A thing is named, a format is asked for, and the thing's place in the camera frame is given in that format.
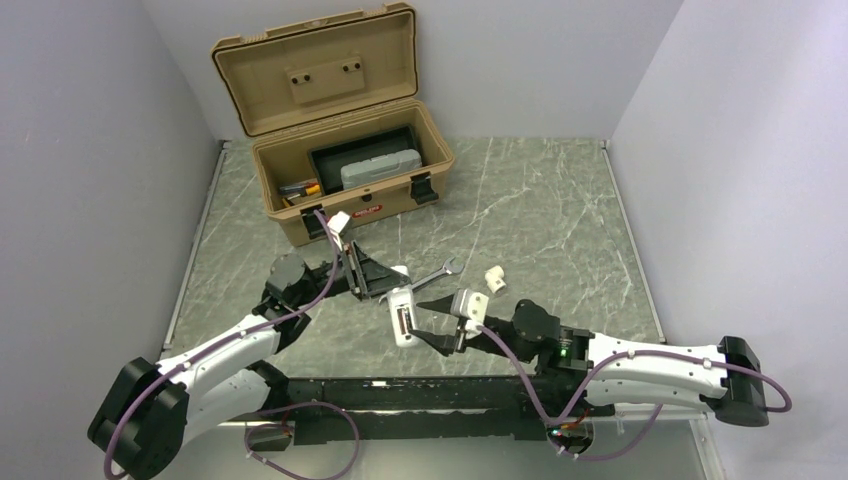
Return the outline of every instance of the toolbox latch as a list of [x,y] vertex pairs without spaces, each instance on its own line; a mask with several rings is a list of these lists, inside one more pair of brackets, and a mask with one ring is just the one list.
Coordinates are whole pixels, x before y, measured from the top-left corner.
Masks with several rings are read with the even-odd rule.
[[412,177],[412,188],[409,190],[409,196],[415,200],[418,205],[423,205],[428,202],[435,202],[439,199],[439,194],[433,190],[430,185],[430,174],[422,173]]
[[306,227],[306,233],[309,234],[309,239],[313,240],[318,237],[324,237],[327,234],[324,232],[324,227],[321,226],[321,222],[318,221],[318,217],[315,216],[315,211],[320,211],[322,215],[326,216],[324,209],[321,205],[316,205],[314,207],[305,208],[300,211],[300,219],[303,220],[303,226]]

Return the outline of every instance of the black tray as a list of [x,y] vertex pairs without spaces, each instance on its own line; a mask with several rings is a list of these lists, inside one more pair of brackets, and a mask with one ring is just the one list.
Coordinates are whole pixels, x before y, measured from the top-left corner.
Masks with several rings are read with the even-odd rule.
[[347,140],[327,147],[313,148],[307,155],[324,195],[341,192],[342,167],[401,150],[418,151],[418,141],[412,125]]

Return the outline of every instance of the gray case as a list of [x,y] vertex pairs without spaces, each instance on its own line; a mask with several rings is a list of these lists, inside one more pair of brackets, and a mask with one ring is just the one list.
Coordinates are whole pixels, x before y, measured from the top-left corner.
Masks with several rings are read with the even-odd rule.
[[394,177],[421,168],[421,155],[415,150],[401,150],[362,162],[345,165],[341,169],[344,189]]

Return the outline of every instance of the white wall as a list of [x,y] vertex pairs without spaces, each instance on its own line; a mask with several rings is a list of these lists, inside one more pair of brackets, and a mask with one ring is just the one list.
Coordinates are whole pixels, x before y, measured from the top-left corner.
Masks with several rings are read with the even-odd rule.
[[848,467],[846,46],[841,0],[686,1],[613,136],[669,338],[745,337],[794,396],[715,425],[731,479]]
[[0,477],[102,478],[88,423],[161,347],[218,148],[140,2],[0,10]]
[[[609,138],[682,0],[415,0],[419,98],[444,135]],[[380,0],[144,0],[218,138],[244,133],[209,51],[222,37]]]

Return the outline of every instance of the toolbox lid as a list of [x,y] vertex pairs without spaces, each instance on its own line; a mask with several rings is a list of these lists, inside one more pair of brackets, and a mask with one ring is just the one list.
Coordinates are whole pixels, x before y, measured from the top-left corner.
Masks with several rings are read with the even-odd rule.
[[212,59],[249,137],[418,92],[415,10],[357,10],[218,41]]

